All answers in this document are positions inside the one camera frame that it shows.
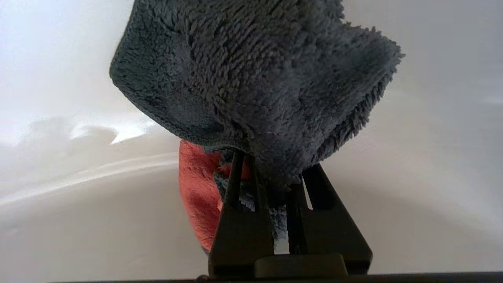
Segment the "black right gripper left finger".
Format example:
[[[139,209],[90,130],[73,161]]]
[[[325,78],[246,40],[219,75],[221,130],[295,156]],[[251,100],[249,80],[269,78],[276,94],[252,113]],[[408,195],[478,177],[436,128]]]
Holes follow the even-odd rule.
[[[266,190],[259,186],[253,158],[249,158],[249,169],[255,211],[244,212],[240,207],[245,159],[245,153],[234,152],[228,189],[208,257],[209,277],[257,277],[256,262],[274,255]]]

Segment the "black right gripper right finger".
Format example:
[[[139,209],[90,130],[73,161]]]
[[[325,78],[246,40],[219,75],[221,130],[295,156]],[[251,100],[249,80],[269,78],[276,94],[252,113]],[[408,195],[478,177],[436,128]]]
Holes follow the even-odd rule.
[[[304,170],[301,177],[287,196],[290,254],[338,254],[347,272],[366,274],[372,251],[322,166]]]

